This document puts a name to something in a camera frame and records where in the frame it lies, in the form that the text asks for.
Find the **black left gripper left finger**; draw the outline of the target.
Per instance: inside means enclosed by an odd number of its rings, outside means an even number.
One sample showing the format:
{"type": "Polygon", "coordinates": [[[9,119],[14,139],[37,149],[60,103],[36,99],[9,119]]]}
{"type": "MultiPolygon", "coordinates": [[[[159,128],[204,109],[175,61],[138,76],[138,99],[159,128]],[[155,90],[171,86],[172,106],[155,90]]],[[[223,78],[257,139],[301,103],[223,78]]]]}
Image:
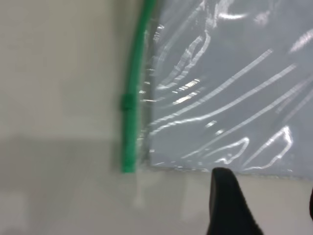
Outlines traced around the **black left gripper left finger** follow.
{"type": "Polygon", "coordinates": [[[235,174],[216,167],[211,173],[208,235],[262,235],[235,174]]]}

